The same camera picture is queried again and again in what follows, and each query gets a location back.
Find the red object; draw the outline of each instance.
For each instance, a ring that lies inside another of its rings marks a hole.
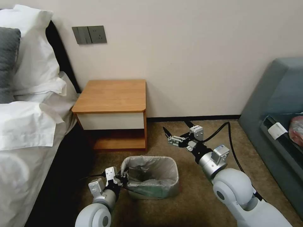
[[[303,116],[292,118],[288,133],[293,142],[303,147]]]

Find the black headboard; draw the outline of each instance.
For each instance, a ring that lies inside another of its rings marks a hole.
[[[70,64],[68,55],[67,55],[64,45],[62,43],[60,35],[52,21],[50,21],[50,24],[46,28],[45,33],[46,33],[46,38],[47,38],[48,42],[53,47],[53,50],[55,52],[56,59],[59,63],[60,71],[64,71],[67,74],[70,81],[73,83],[73,85],[76,89],[76,92],[81,93],[80,87],[75,78],[74,71]]]

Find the bedside table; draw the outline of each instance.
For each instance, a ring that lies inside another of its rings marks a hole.
[[[72,111],[94,150],[147,150],[145,80],[90,80]]]

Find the nightstand top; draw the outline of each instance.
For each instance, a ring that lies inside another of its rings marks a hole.
[[[72,111],[76,114],[138,113],[145,108],[144,79],[90,80]]]

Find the gray sofa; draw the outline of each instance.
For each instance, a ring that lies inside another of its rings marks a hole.
[[[246,104],[239,123],[283,193],[303,219],[303,150],[288,133],[274,140],[267,129],[286,130],[303,111],[303,58],[279,58],[267,68]]]

